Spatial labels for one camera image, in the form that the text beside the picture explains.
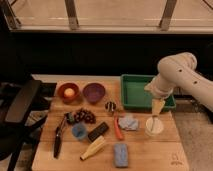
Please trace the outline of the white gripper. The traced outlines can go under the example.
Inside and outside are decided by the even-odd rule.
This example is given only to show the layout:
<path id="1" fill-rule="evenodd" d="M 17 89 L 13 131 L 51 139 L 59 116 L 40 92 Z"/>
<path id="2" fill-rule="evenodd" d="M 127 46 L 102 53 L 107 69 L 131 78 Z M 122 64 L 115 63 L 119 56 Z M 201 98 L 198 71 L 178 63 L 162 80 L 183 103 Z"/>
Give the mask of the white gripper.
<path id="1" fill-rule="evenodd" d="M 163 78 L 153 78 L 144 89 L 155 98 L 152 100 L 152 115 L 158 116 L 162 111 L 165 101 L 173 92 L 173 84 Z"/>

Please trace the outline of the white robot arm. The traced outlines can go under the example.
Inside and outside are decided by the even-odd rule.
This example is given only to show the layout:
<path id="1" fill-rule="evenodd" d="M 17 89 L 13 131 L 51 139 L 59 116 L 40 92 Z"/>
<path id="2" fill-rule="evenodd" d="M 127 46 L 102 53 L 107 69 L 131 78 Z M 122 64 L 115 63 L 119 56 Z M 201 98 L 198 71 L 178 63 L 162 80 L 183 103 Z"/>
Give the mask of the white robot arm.
<path id="1" fill-rule="evenodd" d="M 198 74 L 196 57 L 189 52 L 162 58 L 158 74 L 145 86 L 155 99 L 166 99 L 180 87 L 213 113 L 213 81 Z"/>

